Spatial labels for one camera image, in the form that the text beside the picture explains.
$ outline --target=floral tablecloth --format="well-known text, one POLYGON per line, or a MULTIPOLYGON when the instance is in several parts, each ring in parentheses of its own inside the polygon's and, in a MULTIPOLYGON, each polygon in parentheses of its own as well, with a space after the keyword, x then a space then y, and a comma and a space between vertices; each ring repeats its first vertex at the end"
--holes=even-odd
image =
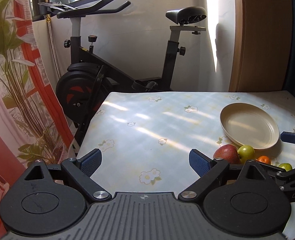
MULTIPOLYGON (((295 132, 295 98, 287 91, 111 93, 93 117, 78 158, 94 148, 102 151, 102 165, 91 178, 112 195, 126 191, 177 196, 199 178, 189 165, 191 149, 212 158, 217 148, 231 143, 219 116, 235 102, 260 107, 280 132, 295 132)), ((270 156, 273 165, 291 163, 295 168, 293 144, 279 141, 256 157, 261 155, 270 156)), ((295 203, 284 234, 295 238, 295 203)))

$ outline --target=beige plate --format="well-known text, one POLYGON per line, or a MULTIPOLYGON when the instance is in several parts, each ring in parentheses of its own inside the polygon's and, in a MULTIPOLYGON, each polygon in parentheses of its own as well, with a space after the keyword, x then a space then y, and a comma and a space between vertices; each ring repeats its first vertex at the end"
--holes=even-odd
POLYGON ((274 119, 262 109, 244 103, 223 108, 220 121, 226 135, 236 144, 251 145, 255 150, 274 146, 279 139, 279 128, 274 119))

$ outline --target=blue gripper pad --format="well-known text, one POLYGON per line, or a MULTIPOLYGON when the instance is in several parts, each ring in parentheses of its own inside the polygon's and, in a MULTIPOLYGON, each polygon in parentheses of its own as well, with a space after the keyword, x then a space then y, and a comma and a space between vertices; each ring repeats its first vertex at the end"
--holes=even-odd
POLYGON ((92 174, 100 167, 101 163, 102 153, 99 149, 94 149, 78 160, 78 167, 84 174, 91 177, 92 174))
POLYGON ((190 151, 190 166, 200 177, 211 169, 210 161, 212 160, 198 150, 193 149, 190 151))
POLYGON ((280 139, 282 142, 294 143, 295 144, 295 133, 282 132, 280 139))

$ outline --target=screw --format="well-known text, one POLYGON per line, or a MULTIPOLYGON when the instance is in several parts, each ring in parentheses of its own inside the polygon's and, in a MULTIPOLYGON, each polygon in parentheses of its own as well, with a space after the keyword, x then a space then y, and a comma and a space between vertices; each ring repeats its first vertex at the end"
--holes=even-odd
POLYGON ((106 191, 97 191, 93 193, 93 197, 97 198, 97 199, 104 199, 107 198, 109 196, 109 194, 106 191))
POLYGON ((197 194, 194 191, 184 191, 181 193, 181 196, 183 198, 195 198, 197 194))

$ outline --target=black knob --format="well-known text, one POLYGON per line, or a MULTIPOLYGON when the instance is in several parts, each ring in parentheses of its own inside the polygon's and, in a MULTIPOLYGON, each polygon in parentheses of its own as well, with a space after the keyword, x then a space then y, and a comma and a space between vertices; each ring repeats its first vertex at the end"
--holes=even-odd
POLYGON ((185 52, 186 52, 186 48, 185 47, 180 47, 178 52, 180 53, 180 55, 184 56, 185 52))
POLYGON ((70 40, 65 40, 64 41, 64 47, 69 48, 71 46, 71 41, 70 40))
POLYGON ((96 39, 97 39, 98 37, 97 36, 95 36, 95 35, 90 35, 89 36, 89 42, 96 42, 96 39))

